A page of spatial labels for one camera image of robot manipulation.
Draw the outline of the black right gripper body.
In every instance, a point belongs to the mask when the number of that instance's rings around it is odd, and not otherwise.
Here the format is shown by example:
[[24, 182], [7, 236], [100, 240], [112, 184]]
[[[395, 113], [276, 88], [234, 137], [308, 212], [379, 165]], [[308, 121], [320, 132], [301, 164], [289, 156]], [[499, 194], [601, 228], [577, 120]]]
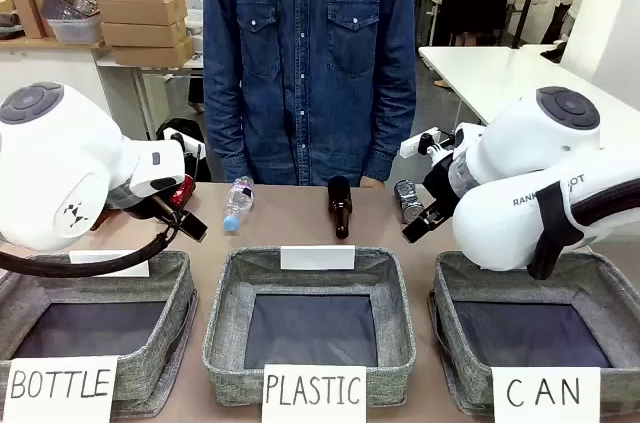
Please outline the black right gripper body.
[[435, 163], [425, 176], [423, 186], [433, 198], [427, 210], [438, 216], [452, 216], [458, 204], [458, 196], [449, 182], [449, 167], [452, 158], [443, 158]]

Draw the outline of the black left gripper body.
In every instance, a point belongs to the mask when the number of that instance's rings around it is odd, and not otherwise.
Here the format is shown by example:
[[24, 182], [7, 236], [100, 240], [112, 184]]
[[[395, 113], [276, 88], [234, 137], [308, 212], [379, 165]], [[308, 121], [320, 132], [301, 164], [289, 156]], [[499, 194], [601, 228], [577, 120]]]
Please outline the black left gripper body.
[[155, 219], [164, 224], [182, 223], [185, 218], [182, 201], [180, 190], [164, 190], [128, 208], [127, 214], [138, 220]]

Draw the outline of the silver drink can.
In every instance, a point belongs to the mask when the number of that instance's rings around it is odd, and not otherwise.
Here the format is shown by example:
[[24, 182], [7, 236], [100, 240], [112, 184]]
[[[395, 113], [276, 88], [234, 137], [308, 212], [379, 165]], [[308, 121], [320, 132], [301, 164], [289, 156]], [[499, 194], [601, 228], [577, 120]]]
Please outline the silver drink can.
[[405, 224], [412, 223], [424, 211], [414, 182], [403, 179], [394, 186], [394, 195], [401, 209], [401, 217]]

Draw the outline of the dented red drink can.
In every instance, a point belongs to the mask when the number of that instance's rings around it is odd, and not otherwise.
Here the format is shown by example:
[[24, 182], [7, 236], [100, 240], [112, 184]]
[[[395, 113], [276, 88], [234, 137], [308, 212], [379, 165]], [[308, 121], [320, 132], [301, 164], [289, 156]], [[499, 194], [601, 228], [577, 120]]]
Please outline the dented red drink can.
[[171, 193], [169, 197], [170, 205], [179, 210], [183, 208], [191, 198], [195, 188], [194, 179], [190, 175], [184, 177], [184, 181]]

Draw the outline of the clear plastic water bottle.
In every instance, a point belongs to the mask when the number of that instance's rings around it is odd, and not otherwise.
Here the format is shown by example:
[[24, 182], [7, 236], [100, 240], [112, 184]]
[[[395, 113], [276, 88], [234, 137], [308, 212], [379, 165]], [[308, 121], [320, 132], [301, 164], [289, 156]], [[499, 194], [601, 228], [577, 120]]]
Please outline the clear plastic water bottle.
[[225, 232], [236, 232], [248, 217], [254, 203], [254, 181], [249, 176], [237, 178], [228, 192], [223, 215]]

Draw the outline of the brown glass bottle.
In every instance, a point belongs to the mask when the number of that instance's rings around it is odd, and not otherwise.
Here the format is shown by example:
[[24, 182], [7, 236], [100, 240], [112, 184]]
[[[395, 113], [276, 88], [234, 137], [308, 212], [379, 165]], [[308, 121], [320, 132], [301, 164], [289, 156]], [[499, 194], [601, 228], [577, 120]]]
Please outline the brown glass bottle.
[[337, 239], [349, 237], [349, 219], [352, 214], [352, 198], [349, 180], [341, 175], [333, 176], [327, 184], [328, 211]]

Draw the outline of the person's right forearm denim sleeve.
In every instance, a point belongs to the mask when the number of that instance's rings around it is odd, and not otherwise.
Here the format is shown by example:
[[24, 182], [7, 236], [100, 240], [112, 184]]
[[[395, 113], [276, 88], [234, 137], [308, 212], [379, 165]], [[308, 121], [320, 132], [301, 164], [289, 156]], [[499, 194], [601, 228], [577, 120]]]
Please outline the person's right forearm denim sleeve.
[[243, 100], [238, 87], [207, 84], [204, 89], [208, 141], [221, 159], [225, 180], [249, 177], [243, 133]]

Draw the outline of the person's left forearm denim sleeve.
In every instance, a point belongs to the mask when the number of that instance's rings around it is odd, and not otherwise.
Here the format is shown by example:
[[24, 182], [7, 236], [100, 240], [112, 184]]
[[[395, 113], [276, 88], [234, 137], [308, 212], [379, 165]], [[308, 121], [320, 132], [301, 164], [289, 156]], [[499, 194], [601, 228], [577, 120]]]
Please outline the person's left forearm denim sleeve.
[[416, 108], [412, 86], [379, 85], [374, 92], [372, 135], [362, 176], [384, 183], [401, 143], [409, 137]]

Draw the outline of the grey fabric basket for bottles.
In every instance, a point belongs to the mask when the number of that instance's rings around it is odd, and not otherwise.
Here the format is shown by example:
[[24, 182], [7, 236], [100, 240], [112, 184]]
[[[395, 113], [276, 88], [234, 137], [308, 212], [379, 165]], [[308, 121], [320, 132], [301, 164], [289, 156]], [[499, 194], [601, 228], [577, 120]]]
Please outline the grey fabric basket for bottles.
[[111, 417], [153, 418], [177, 378], [198, 295], [184, 252], [146, 277], [0, 277], [0, 418], [14, 358], [118, 358]]

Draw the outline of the grey fabric basket for cans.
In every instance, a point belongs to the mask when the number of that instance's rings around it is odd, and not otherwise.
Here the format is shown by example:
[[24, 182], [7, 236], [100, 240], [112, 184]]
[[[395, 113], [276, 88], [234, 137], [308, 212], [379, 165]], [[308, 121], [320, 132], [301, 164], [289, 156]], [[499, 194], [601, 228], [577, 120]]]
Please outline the grey fabric basket for cans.
[[494, 367], [598, 367], [602, 415], [640, 414], [640, 290], [604, 256], [564, 254], [535, 280], [444, 252], [428, 306], [463, 413], [492, 415]]

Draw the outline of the grey fabric basket for plastic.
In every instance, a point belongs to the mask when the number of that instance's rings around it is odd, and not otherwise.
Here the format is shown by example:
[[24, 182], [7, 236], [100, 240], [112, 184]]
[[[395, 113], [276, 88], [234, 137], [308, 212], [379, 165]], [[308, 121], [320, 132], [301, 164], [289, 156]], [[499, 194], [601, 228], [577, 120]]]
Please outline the grey fabric basket for plastic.
[[223, 265], [202, 350], [216, 400], [261, 403], [267, 364], [361, 366], [367, 404], [400, 406], [416, 363], [396, 256], [358, 247], [351, 269], [288, 270], [279, 247], [241, 248]]

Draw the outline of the white paper sign CAN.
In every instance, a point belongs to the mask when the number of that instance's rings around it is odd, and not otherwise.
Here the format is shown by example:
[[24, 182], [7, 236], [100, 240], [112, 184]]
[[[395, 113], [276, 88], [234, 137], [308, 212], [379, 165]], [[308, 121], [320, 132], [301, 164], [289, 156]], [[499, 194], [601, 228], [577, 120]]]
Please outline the white paper sign CAN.
[[600, 423], [596, 367], [493, 367], [495, 423]]

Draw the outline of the folded white card Bottle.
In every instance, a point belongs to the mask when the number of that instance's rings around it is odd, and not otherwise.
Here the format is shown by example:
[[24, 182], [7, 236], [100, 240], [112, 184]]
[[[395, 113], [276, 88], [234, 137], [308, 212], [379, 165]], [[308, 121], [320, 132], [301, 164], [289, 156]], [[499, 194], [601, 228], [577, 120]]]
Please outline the folded white card Bottle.
[[[133, 250], [71, 250], [68, 252], [68, 255], [72, 264], [86, 264], [117, 259], [132, 253]], [[148, 278], [149, 276], [150, 270], [147, 261], [127, 269], [103, 274], [103, 277]]]

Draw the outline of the black bag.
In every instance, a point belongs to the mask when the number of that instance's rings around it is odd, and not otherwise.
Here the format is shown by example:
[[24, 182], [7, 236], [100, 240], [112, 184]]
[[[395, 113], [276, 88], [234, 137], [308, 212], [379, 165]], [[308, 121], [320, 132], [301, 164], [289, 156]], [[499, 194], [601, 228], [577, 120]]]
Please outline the black bag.
[[[156, 139], [157, 140], [166, 140], [163, 135], [163, 131], [166, 128], [174, 128], [180, 132], [183, 132], [205, 144], [205, 138], [203, 132], [200, 128], [200, 125], [191, 119], [175, 117], [165, 121], [156, 131]], [[196, 172], [196, 181], [197, 182], [212, 182], [210, 168], [207, 162], [207, 155], [201, 159], [199, 159], [199, 166]]]

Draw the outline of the folded white card Plastic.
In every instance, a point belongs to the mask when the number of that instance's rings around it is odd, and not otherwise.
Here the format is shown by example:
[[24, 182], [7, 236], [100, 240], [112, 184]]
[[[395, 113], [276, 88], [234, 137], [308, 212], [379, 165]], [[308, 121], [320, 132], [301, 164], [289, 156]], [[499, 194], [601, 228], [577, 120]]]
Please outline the folded white card Plastic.
[[290, 271], [353, 270], [354, 245], [291, 245], [280, 247], [280, 268]]

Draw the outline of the white side table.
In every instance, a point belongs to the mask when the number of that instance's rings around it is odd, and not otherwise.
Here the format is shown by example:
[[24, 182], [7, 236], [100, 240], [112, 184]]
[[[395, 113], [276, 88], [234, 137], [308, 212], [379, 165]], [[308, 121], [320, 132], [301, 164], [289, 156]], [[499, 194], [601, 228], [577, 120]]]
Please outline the white side table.
[[640, 150], [640, 112], [540, 55], [507, 47], [421, 47], [434, 69], [458, 97], [488, 123], [506, 105], [540, 87], [575, 90], [595, 104], [605, 148]]

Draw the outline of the person in denim shirt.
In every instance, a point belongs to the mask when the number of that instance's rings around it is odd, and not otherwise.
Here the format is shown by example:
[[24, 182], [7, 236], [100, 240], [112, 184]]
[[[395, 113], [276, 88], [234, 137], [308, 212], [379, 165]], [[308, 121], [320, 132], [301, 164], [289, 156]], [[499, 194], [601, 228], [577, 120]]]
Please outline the person in denim shirt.
[[360, 186], [375, 88], [416, 90], [414, 0], [204, 0], [204, 89], [238, 87], [258, 184]]

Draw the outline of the white paper sign PLASTIC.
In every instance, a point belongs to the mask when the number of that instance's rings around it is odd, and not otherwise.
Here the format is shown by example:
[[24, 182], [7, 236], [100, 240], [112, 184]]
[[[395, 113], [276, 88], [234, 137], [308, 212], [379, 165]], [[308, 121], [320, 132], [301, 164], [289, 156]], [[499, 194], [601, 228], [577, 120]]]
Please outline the white paper sign PLASTIC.
[[367, 423], [366, 368], [267, 364], [261, 423]]

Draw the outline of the white paper sign BOTTLE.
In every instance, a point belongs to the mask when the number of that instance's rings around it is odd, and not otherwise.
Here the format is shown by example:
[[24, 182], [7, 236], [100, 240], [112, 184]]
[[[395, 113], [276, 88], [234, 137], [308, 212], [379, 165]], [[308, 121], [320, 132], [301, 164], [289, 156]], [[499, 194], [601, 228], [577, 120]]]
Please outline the white paper sign BOTTLE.
[[118, 357], [18, 358], [2, 423], [110, 423]]

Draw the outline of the clear plastic storage bin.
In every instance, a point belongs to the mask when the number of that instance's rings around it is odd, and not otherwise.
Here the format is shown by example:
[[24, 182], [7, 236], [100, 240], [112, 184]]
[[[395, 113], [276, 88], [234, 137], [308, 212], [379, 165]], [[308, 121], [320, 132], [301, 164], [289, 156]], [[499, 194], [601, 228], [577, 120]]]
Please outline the clear plastic storage bin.
[[97, 0], [42, 0], [41, 14], [62, 44], [103, 40]]

